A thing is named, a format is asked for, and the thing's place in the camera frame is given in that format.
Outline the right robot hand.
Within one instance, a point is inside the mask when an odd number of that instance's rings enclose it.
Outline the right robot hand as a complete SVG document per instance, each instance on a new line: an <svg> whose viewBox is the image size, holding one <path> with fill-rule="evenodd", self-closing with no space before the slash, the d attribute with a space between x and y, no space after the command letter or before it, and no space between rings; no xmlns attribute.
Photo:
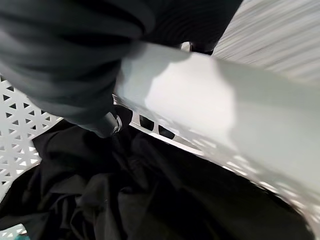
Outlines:
<svg viewBox="0 0 320 240"><path fill-rule="evenodd" d="M3 0L0 72L43 111L106 138L132 112L114 106L135 41L185 42L211 55L239 0Z"/></svg>

